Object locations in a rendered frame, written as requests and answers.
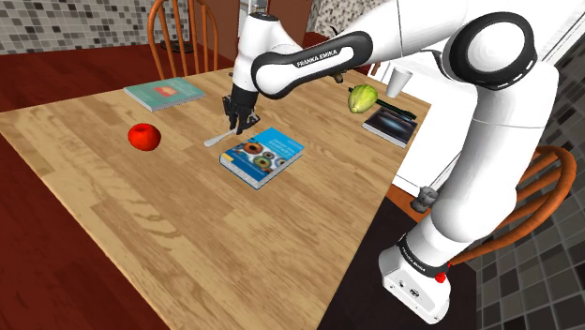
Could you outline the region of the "white cup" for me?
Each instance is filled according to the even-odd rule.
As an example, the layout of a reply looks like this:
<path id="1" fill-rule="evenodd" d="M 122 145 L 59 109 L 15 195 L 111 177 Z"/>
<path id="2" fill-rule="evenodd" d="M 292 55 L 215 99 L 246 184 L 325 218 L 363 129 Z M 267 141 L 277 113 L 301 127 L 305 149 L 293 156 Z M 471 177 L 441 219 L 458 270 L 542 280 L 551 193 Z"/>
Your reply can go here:
<path id="1" fill-rule="evenodd" d="M 390 98 L 396 98 L 412 76 L 413 74 L 406 68 L 393 67 L 385 94 Z"/>

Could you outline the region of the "teal book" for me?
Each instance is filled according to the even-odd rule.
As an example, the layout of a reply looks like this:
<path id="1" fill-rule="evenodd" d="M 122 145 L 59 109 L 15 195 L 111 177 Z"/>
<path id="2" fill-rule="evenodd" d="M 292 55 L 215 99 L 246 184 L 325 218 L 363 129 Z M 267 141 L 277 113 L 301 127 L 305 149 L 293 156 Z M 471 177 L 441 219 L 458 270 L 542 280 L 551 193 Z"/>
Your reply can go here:
<path id="1" fill-rule="evenodd" d="M 151 113 L 205 97 L 203 90 L 180 77 L 132 85 L 124 91 Z"/>

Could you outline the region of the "wooden round-back chair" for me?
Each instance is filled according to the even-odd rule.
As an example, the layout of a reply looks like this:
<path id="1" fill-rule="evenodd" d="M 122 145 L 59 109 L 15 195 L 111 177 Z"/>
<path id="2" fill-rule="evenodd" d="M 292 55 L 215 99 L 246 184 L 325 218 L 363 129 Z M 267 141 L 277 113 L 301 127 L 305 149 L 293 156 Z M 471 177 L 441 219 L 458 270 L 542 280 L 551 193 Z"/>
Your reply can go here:
<path id="1" fill-rule="evenodd" d="M 556 160 L 560 161 L 560 165 L 530 183 L 528 186 L 518 190 L 517 201 L 520 202 L 525 200 L 537 190 L 549 186 L 552 183 L 555 184 L 554 189 L 531 202 L 527 202 L 518 209 L 515 209 L 497 227 L 497 229 L 500 229 L 504 225 L 508 225 L 519 218 L 529 216 L 515 229 L 497 239 L 484 243 L 481 246 L 461 252 L 449 261 L 449 266 L 464 263 L 475 257 L 482 256 L 515 243 L 517 240 L 525 237 L 540 226 L 563 202 L 576 178 L 577 163 L 574 156 L 564 148 L 544 145 L 538 146 L 535 149 L 532 160 L 534 160 L 534 164 L 530 165 L 521 176 L 519 180 L 520 184 Z"/>

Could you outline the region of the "wooden table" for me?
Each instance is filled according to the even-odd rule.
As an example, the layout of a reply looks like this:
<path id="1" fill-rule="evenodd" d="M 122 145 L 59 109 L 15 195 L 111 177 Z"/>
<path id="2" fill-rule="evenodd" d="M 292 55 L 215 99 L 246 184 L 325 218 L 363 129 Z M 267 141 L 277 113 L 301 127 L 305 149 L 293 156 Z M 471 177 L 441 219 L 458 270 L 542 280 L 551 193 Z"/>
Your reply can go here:
<path id="1" fill-rule="evenodd" d="M 0 133 L 172 329 L 315 330 L 406 150 L 362 128 L 349 71 L 260 98 L 302 156 L 255 189 L 219 163 L 239 144 L 228 70 L 190 77 L 205 97 L 149 112 L 122 90 L 0 113 Z M 128 141 L 156 127 L 159 146 Z"/>

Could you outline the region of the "small grey object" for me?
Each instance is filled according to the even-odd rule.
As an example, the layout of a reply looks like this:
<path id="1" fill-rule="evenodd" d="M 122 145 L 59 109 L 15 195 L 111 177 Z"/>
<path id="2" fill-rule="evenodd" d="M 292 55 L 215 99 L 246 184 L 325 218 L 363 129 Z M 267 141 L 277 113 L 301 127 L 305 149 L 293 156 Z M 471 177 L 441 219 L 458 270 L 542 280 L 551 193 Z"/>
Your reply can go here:
<path id="1" fill-rule="evenodd" d="M 418 196 L 410 202 L 411 209 L 424 214 L 438 199 L 439 193 L 432 187 L 421 187 Z"/>

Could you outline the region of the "green cabbage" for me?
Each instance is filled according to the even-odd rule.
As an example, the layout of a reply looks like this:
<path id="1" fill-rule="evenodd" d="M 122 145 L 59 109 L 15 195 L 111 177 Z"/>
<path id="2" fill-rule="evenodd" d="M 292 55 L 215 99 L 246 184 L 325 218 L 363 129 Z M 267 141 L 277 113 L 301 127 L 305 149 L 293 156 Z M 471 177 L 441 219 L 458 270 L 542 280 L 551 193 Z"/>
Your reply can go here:
<path id="1" fill-rule="evenodd" d="M 377 101 L 378 92 L 368 84 L 357 85 L 351 89 L 348 108 L 351 113 L 364 113 Z"/>

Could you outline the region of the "dark robot stand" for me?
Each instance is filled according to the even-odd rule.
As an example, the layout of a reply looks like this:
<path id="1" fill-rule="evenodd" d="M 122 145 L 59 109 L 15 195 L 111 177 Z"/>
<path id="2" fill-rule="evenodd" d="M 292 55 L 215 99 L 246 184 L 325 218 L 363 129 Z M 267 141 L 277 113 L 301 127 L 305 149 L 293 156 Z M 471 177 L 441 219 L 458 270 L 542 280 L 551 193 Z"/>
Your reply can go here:
<path id="1" fill-rule="evenodd" d="M 414 225 L 393 202 L 382 201 L 317 330 L 477 330 L 476 273 L 466 264 L 448 272 L 450 306 L 436 324 L 421 320 L 383 288 L 379 254 Z"/>

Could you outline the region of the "wooden spindle-back chair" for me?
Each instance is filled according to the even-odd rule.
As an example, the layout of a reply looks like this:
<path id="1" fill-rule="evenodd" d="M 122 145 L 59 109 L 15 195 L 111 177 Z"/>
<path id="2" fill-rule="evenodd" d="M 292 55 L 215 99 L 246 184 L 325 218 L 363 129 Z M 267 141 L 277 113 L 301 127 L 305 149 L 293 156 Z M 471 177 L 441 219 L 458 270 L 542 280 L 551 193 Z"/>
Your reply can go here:
<path id="1" fill-rule="evenodd" d="M 183 28 L 181 27 L 181 16 L 178 8 L 178 0 L 155 0 L 153 6 L 148 14 L 147 22 L 147 37 L 148 44 L 153 55 L 157 73 L 161 80 L 165 80 L 165 74 L 163 66 L 158 55 L 159 42 L 155 36 L 155 21 L 159 21 L 162 29 L 162 36 L 166 46 L 166 53 L 171 66 L 172 76 L 178 77 L 177 68 L 174 63 L 174 56 L 172 50 L 172 43 L 169 34 L 169 29 L 166 22 L 166 15 L 164 4 L 167 1 L 172 3 L 172 11 L 174 15 L 174 21 L 176 25 L 177 42 L 179 46 L 179 53 L 181 57 L 181 64 L 183 74 L 186 77 L 188 75 L 187 65 L 187 53 L 185 40 L 183 38 Z M 197 27 L 195 22 L 195 7 L 194 3 L 197 2 L 201 7 L 202 14 L 202 47 L 203 47 L 203 66 L 200 66 L 199 55 L 198 55 L 198 43 L 197 43 Z M 195 73 L 199 74 L 202 72 L 209 72 L 218 70 L 218 26 L 215 15 L 211 11 L 211 8 L 207 4 L 207 0 L 187 0 L 188 10 L 188 22 L 190 40 L 192 42 L 193 59 Z"/>

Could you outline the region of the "red apple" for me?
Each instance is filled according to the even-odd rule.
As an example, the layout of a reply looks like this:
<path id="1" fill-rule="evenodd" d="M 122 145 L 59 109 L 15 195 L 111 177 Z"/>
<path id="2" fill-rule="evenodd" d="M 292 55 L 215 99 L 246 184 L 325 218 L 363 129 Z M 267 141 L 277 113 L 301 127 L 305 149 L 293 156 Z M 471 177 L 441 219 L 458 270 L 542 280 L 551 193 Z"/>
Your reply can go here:
<path id="1" fill-rule="evenodd" d="M 161 141 L 160 131 L 146 123 L 134 125 L 127 133 L 129 143 L 141 151 L 155 150 Z"/>

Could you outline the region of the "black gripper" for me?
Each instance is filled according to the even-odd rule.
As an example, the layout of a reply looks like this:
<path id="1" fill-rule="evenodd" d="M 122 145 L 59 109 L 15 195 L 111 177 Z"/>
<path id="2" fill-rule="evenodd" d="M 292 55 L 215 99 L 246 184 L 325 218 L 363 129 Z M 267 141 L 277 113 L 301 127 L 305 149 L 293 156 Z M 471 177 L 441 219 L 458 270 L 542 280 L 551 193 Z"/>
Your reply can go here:
<path id="1" fill-rule="evenodd" d="M 232 132 L 237 131 L 240 135 L 260 121 L 260 117 L 253 111 L 258 95 L 258 92 L 251 92 L 234 84 L 231 93 L 222 98 L 224 112 L 229 117 Z"/>

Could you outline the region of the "dark book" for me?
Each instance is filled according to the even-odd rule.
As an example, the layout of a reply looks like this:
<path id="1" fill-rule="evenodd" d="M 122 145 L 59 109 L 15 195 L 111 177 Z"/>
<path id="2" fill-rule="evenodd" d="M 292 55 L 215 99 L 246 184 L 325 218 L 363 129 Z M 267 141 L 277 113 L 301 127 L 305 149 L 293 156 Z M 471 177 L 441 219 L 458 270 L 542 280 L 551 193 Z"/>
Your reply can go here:
<path id="1" fill-rule="evenodd" d="M 362 128 L 405 148 L 417 128 L 417 123 L 385 107 L 380 107 L 362 124 Z"/>

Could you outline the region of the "blue book with circles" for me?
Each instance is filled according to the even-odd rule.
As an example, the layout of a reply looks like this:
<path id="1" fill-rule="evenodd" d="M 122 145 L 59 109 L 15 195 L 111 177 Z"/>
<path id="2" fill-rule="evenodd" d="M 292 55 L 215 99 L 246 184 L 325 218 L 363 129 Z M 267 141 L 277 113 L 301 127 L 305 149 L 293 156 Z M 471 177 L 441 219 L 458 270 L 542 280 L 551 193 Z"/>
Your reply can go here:
<path id="1" fill-rule="evenodd" d="M 302 156 L 304 146 L 270 127 L 222 153 L 219 163 L 255 189 Z"/>

